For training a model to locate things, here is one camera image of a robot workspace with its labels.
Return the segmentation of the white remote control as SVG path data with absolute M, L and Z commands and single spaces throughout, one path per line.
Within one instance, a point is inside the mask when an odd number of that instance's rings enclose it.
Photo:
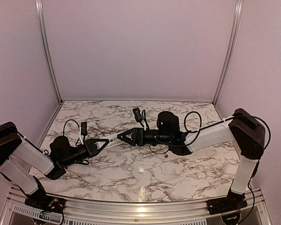
M 109 140 L 109 143 L 104 147 L 104 149 L 110 149 L 110 148 L 114 148 L 114 147 L 120 146 L 120 145 L 128 146 L 128 144 L 126 142 L 117 138 L 117 134 L 105 136 L 105 137 L 102 137 L 101 139 Z

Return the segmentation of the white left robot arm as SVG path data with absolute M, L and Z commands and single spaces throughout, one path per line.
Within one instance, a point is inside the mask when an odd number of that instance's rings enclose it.
M 69 166 L 97 156 L 108 144 L 109 139 L 87 139 L 73 147 L 66 136 L 58 136 L 50 144 L 50 153 L 43 153 L 24 135 L 17 131 L 12 122 L 0 126 L 0 173 L 15 183 L 39 208 L 50 204 L 37 178 L 29 174 L 19 163 L 24 161 L 45 177 L 57 180 Z

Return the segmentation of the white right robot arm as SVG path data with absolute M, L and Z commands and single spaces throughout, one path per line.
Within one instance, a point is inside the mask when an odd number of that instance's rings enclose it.
M 142 127 L 134 127 L 117 135 L 117 138 L 131 146 L 159 144 L 168 146 L 168 150 L 178 156 L 187 156 L 200 149 L 220 143 L 231 142 L 239 157 L 239 164 L 232 181 L 228 196 L 222 205 L 227 210 L 234 209 L 241 196 L 255 176 L 261 157 L 271 140 L 271 131 L 267 123 L 238 108 L 226 119 L 195 131 L 181 131 L 179 117 L 169 111 L 157 116 L 157 128 L 149 127 L 146 112 L 139 108 L 133 110 L 135 119 Z

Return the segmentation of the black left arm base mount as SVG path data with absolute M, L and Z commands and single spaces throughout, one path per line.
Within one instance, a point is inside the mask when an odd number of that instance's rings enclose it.
M 64 198 L 48 195 L 41 184 L 38 184 L 34 193 L 27 194 L 25 199 L 25 205 L 40 209 L 43 212 L 60 214 L 63 213 L 65 202 Z

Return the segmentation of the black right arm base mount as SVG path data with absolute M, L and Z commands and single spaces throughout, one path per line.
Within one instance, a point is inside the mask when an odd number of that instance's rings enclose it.
M 231 187 L 225 197 L 207 200 L 207 209 L 210 215 L 240 210 L 248 206 L 245 194 L 232 192 Z

